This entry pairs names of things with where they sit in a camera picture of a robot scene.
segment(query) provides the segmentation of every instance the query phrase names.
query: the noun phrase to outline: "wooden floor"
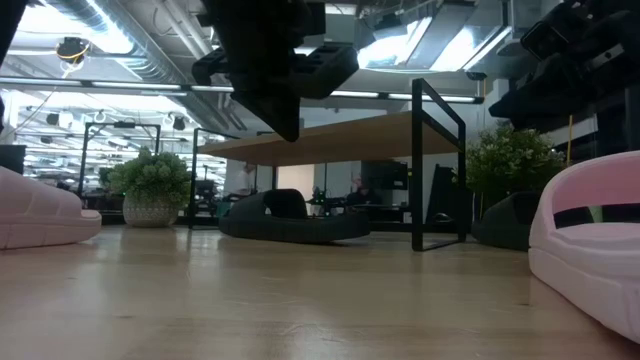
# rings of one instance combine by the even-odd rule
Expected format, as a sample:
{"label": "wooden floor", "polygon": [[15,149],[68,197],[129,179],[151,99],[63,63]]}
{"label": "wooden floor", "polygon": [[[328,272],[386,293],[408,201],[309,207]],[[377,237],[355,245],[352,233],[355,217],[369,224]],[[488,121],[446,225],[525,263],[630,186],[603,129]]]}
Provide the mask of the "wooden floor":
{"label": "wooden floor", "polygon": [[0,359],[638,359],[526,254],[406,235],[349,246],[106,227],[0,252]]}

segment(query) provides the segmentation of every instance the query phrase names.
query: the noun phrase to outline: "table top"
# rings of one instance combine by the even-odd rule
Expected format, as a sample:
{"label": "table top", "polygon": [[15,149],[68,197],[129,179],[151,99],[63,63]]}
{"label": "table top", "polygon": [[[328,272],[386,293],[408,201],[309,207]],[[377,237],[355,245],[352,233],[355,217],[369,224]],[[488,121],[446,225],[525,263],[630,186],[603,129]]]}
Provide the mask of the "table top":
{"label": "table top", "polygon": [[[458,152],[443,135],[422,126],[423,154]],[[200,154],[264,166],[293,166],[411,155],[411,112],[318,126],[300,131],[294,143],[277,134],[201,146]]]}

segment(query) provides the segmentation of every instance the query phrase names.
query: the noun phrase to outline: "green plant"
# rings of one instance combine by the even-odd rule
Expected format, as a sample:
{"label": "green plant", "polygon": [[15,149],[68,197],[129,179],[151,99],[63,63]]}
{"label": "green plant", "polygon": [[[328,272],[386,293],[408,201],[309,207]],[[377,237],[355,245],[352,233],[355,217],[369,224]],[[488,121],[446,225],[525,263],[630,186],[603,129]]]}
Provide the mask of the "green plant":
{"label": "green plant", "polygon": [[564,168],[563,159],[538,132],[500,126],[467,148],[467,184],[491,202],[512,192],[542,191]]}
{"label": "green plant", "polygon": [[143,147],[137,158],[116,165],[109,180],[113,191],[140,202],[162,199],[175,206],[189,202],[190,174],[186,163],[174,154],[152,155]]}

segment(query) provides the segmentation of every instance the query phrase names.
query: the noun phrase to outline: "white planter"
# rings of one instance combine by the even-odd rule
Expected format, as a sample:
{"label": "white planter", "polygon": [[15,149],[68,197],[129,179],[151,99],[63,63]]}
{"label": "white planter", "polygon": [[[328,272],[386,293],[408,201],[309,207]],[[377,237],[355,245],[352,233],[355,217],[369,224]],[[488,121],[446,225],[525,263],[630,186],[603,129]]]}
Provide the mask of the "white planter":
{"label": "white planter", "polygon": [[125,196],[122,206],[124,221],[135,227],[166,227],[178,219],[180,207],[163,199],[154,202],[138,202]]}

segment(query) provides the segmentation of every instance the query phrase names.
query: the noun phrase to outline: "wooden table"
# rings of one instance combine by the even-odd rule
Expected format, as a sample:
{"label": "wooden table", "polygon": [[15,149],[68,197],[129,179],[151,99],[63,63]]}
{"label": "wooden table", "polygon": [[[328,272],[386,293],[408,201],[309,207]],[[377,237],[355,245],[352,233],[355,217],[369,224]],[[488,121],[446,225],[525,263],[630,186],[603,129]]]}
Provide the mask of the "wooden table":
{"label": "wooden table", "polygon": [[[411,111],[303,129],[300,131],[300,138],[293,143],[285,141],[277,134],[269,134],[209,144],[198,148],[197,152],[256,165],[273,166],[274,174],[278,166],[385,160],[411,156],[412,176],[409,200],[412,208],[411,216],[416,220],[412,223],[413,250],[428,251],[464,242],[468,228],[467,220],[471,217],[471,204],[464,203],[467,199],[466,124],[424,79],[415,79],[412,87]],[[457,137],[422,109],[423,93],[429,95],[458,125]],[[423,213],[422,156],[452,152],[458,153],[458,201],[463,202],[456,217],[462,219],[458,221],[458,239],[425,247],[422,241],[422,221],[420,221]],[[193,169],[196,168],[196,162],[197,157],[194,156]],[[193,198],[194,181],[191,186]],[[193,199],[191,202],[190,209],[193,209]]]}

